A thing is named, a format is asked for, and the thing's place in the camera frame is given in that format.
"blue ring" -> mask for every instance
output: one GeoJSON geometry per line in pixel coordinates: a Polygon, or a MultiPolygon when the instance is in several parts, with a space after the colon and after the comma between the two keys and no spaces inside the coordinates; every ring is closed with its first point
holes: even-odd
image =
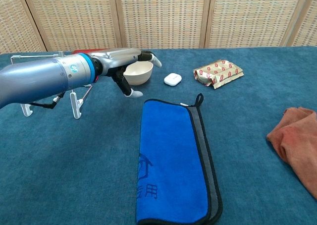
{"type": "Polygon", "coordinates": [[[79,53],[79,55],[81,55],[86,60],[86,62],[88,63],[88,66],[90,68],[90,81],[89,81],[89,84],[93,83],[94,79],[95,79],[95,68],[94,68],[93,62],[90,60],[90,58],[87,55],[85,55],[83,53],[79,53]]]}

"orange towel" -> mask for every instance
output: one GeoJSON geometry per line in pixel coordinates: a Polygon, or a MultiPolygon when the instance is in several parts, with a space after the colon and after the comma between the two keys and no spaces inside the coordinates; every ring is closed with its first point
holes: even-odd
{"type": "Polygon", "coordinates": [[[283,161],[288,163],[317,199],[317,116],[313,110],[289,108],[267,135],[283,161]]]}

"white bowl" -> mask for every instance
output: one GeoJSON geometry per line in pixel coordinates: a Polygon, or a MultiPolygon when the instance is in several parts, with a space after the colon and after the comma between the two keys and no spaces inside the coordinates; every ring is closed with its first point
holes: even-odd
{"type": "Polygon", "coordinates": [[[153,64],[149,61],[137,61],[128,65],[124,77],[130,85],[141,85],[148,81],[152,74],[153,64]]]}

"metal stand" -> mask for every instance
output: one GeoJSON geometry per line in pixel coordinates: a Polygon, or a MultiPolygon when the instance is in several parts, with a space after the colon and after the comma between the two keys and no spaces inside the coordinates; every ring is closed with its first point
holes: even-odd
{"type": "MultiPolygon", "coordinates": [[[[11,57],[11,64],[14,64],[13,60],[14,59],[22,59],[22,58],[38,58],[38,57],[63,57],[65,56],[63,51],[59,51],[58,54],[53,54],[53,55],[42,55],[42,56],[37,56],[37,55],[32,55],[32,56],[22,56],[22,55],[13,55],[11,57]]],[[[85,93],[85,95],[83,96],[82,99],[77,99],[77,94],[76,92],[74,92],[74,90],[71,91],[70,95],[70,102],[71,102],[71,106],[73,109],[73,115],[75,119],[79,119],[81,117],[81,112],[80,112],[80,108],[82,107],[85,98],[88,96],[88,94],[90,93],[93,85],[89,84],[89,85],[84,85],[83,87],[85,88],[89,88],[87,90],[87,92],[85,93]]],[[[58,102],[60,99],[59,96],[55,97],[53,99],[54,102],[58,102]]],[[[33,111],[30,109],[31,105],[29,104],[21,104],[22,107],[22,111],[25,117],[29,117],[31,116],[31,114],[33,113],[33,111]]]]}

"food packet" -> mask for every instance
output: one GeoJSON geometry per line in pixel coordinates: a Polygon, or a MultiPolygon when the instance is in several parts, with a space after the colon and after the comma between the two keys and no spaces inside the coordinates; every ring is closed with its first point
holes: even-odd
{"type": "Polygon", "coordinates": [[[195,80],[214,89],[243,76],[243,70],[228,60],[217,60],[194,69],[195,80]]]}

